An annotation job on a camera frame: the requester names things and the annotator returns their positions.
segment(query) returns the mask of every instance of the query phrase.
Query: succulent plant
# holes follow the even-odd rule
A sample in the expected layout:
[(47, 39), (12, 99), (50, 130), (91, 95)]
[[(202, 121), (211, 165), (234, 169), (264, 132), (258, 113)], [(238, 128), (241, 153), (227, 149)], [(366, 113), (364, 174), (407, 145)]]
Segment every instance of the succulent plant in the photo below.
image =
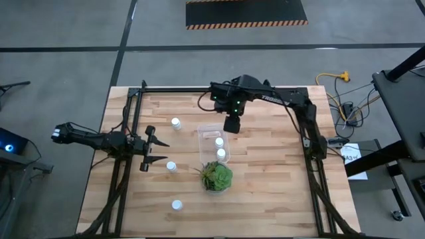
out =
[(232, 185), (233, 172), (217, 161), (207, 163), (202, 171), (196, 170), (206, 190), (223, 191)]

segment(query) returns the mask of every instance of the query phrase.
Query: blue light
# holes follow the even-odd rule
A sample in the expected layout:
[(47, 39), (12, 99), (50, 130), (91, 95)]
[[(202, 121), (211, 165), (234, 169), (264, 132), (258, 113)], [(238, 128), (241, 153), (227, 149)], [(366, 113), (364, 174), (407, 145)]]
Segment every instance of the blue light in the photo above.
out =
[(5, 149), (6, 149), (7, 152), (12, 152), (13, 146), (12, 145), (6, 145)]

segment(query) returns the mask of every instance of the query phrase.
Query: butcher block tabletop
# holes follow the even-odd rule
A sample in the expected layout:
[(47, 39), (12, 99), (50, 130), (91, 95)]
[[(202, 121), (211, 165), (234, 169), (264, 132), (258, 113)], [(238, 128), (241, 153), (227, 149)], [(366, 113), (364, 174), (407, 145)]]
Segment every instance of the butcher block tabletop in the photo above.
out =
[[(334, 137), (325, 88), (307, 88), (311, 101), (317, 106), (321, 134)], [(127, 90), (128, 87), (111, 88), (102, 132), (110, 131), (121, 122)], [(240, 133), (227, 134), (231, 154), (227, 165), (233, 171), (232, 186), (220, 196), (204, 191), (195, 170), (202, 167), (197, 128), (224, 123), (225, 115), (200, 110), (197, 106), (200, 95), (143, 94), (137, 134), (146, 139), (146, 126), (155, 126), (157, 138), (170, 147), (153, 146), (152, 155), (168, 156), (168, 159), (154, 162), (147, 173), (139, 170), (143, 157), (133, 157), (121, 236), (317, 236), (300, 137), (282, 106), (261, 100), (246, 103), (240, 118)], [(201, 105), (213, 108), (209, 94), (202, 98)], [(179, 131), (171, 127), (174, 117), (181, 121)], [(97, 151), (93, 164), (105, 157), (106, 153)], [(177, 164), (177, 173), (166, 169), (169, 161)], [(107, 159), (91, 170), (77, 232), (87, 229), (106, 204), (113, 167), (114, 159)], [(359, 232), (343, 161), (328, 154), (324, 167), (332, 203)], [(174, 200), (181, 200), (182, 210), (172, 209)], [(112, 213), (111, 228), (115, 226), (117, 208), (118, 203)], [(322, 204), (321, 212), (325, 231), (329, 231)]]

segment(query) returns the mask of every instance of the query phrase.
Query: clear plastic container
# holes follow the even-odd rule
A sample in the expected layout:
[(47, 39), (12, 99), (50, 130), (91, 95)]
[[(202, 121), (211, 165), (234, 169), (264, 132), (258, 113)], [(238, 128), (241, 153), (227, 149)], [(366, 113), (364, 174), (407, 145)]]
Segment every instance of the clear plastic container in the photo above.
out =
[[(226, 157), (223, 160), (217, 160), (216, 138), (222, 138), (224, 141), (223, 149), (226, 151)], [(230, 148), (228, 145), (227, 133), (223, 131), (222, 124), (208, 124), (198, 126), (199, 140), (199, 159), (203, 165), (208, 162), (218, 161), (227, 163), (230, 160)]]

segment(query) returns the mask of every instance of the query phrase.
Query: yellow extension cord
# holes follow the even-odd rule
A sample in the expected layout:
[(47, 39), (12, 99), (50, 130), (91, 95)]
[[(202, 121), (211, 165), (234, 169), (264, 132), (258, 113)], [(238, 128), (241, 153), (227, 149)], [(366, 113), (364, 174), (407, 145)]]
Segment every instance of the yellow extension cord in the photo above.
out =
[[(330, 73), (321, 73), (321, 74), (318, 74), (317, 76), (316, 76), (316, 84), (318, 85), (318, 86), (320, 86), (320, 83), (319, 83), (319, 77), (320, 76), (332, 76), (332, 77), (336, 77), (336, 78), (340, 78), (340, 79), (342, 79), (344, 82), (349, 82), (350, 81), (350, 78), (349, 78), (349, 74), (348, 74), (348, 72), (347, 71), (344, 71), (344, 73), (343, 74), (330, 74)], [(339, 104), (339, 102), (335, 99), (335, 96), (332, 96), (331, 94), (329, 94), (329, 93), (327, 93), (326, 92), (326, 94), (337, 104), (337, 107), (338, 107), (338, 110), (339, 110), (339, 115), (341, 116), (341, 118), (344, 120), (344, 121), (347, 121), (347, 118), (345, 118), (345, 116), (344, 116), (344, 113), (343, 113), (343, 110), (342, 110), (342, 106)], [(369, 102), (367, 102), (366, 104), (363, 104), (360, 108), (359, 108), (359, 110), (357, 110), (357, 112), (353, 115), (353, 117), (351, 117), (349, 120), (352, 120), (352, 119), (355, 119), (356, 117), (357, 117), (357, 115), (361, 112), (361, 110), (364, 108), (364, 107), (366, 107), (367, 105), (370, 105), (371, 103), (373, 103), (373, 102), (375, 102), (375, 101), (377, 101), (379, 98), (380, 98), (381, 96), (375, 96), (372, 100), (370, 100)]]

